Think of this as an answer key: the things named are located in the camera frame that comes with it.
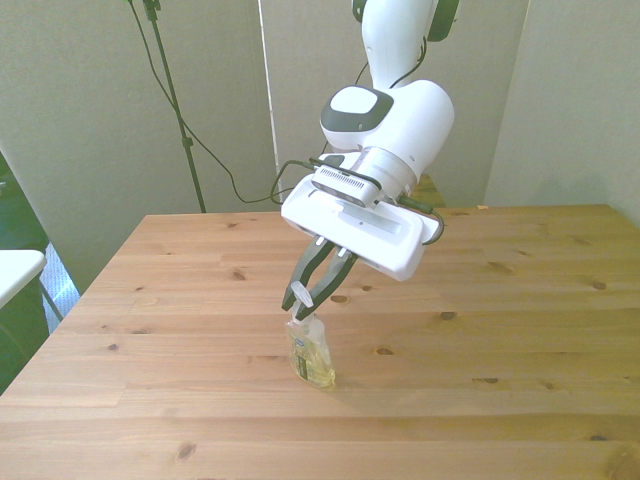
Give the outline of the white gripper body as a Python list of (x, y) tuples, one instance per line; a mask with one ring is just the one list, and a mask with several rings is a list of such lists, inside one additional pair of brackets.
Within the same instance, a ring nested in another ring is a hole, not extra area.
[(320, 235), (355, 253), (391, 278), (404, 281), (415, 273), (438, 222), (386, 202), (363, 208), (330, 195), (304, 178), (281, 207), (294, 228)]

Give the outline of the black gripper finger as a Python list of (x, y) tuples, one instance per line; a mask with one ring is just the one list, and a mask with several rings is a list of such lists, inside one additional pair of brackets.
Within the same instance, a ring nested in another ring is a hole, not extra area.
[(326, 273), (311, 289), (313, 305), (311, 307), (295, 307), (294, 318), (302, 321), (311, 313), (314, 313), (346, 279), (357, 259), (358, 256), (355, 253), (345, 248), (340, 248), (331, 258)]
[(331, 241), (320, 235), (314, 236), (298, 260), (291, 275), (281, 305), (284, 311), (288, 311), (296, 300), (292, 288), (293, 283), (299, 281), (306, 287), (314, 270), (324, 261), (332, 250), (333, 243)]

